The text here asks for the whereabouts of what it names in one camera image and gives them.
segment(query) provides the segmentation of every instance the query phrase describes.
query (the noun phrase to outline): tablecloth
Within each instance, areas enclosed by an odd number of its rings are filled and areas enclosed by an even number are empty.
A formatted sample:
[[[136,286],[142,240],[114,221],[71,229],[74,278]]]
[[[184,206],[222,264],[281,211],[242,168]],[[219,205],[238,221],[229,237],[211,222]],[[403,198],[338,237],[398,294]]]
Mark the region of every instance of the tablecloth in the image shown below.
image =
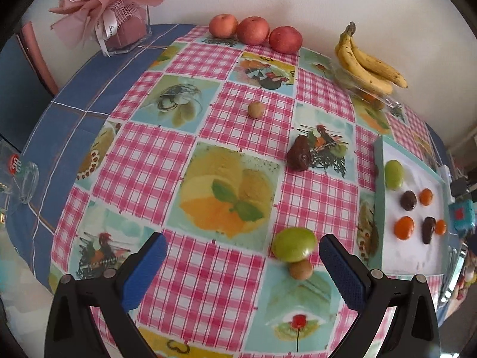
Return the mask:
[[[265,105],[261,119],[247,117],[251,101]],[[284,158],[299,134],[336,144],[296,173]],[[37,190],[6,226],[52,291],[66,272],[94,277],[164,233],[168,256],[131,316],[165,357],[326,357],[356,313],[317,252],[313,276],[300,283],[270,243],[302,226],[318,238],[334,233],[366,262],[359,211],[374,206],[379,134],[432,164],[416,113],[376,111],[348,95],[322,54],[218,40],[207,27],[153,26],[132,53],[94,56],[49,105],[23,153],[39,167]],[[428,276],[435,303],[441,282]],[[299,352],[290,328],[297,314],[307,319]],[[97,309],[94,316],[114,345]]]

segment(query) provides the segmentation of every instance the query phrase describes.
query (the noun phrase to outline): red logo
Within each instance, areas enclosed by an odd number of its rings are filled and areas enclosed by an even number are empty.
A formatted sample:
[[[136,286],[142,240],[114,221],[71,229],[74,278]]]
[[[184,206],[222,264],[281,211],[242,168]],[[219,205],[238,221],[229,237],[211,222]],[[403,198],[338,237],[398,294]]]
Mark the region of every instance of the red logo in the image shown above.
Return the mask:
[[[18,158],[18,155],[11,155],[8,162],[8,170],[12,175],[15,175],[17,172],[20,172],[21,161]]]

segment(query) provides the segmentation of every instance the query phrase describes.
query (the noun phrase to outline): banana bunch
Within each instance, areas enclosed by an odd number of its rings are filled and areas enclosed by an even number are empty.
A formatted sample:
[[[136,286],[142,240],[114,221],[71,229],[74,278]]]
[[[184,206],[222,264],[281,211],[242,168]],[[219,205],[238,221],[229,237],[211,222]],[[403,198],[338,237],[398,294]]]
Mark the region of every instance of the banana bunch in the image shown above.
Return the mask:
[[[389,95],[393,92],[391,82],[406,88],[407,82],[399,71],[357,47],[352,38],[355,31],[356,25],[351,22],[334,49],[341,66],[352,73],[366,90]]]

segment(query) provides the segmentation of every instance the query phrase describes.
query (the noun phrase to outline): green fruit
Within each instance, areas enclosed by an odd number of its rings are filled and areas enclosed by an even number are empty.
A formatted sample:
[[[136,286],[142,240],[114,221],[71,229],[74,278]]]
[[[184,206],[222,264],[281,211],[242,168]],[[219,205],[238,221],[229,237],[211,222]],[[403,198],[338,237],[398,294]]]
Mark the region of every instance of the green fruit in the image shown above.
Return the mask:
[[[271,251],[281,261],[297,263],[313,252],[317,244],[315,233],[306,228],[291,227],[278,233]]]
[[[391,190],[400,189],[404,182],[404,168],[397,160],[389,160],[385,165],[386,188]]]

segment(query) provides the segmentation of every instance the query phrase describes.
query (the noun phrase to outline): apple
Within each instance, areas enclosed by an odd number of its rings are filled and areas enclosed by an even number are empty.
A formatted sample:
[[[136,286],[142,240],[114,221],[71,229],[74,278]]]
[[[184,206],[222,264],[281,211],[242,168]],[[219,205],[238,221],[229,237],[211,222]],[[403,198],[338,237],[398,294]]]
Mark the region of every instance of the apple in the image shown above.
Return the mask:
[[[262,44],[268,37],[270,26],[267,21],[258,16],[247,17],[237,27],[237,38],[249,46]]]
[[[216,38],[230,38],[237,31],[239,22],[234,15],[222,13],[214,16],[209,23],[209,32]]]
[[[269,44],[272,50],[281,54],[294,54],[301,48],[303,37],[293,27],[278,27],[271,31]]]

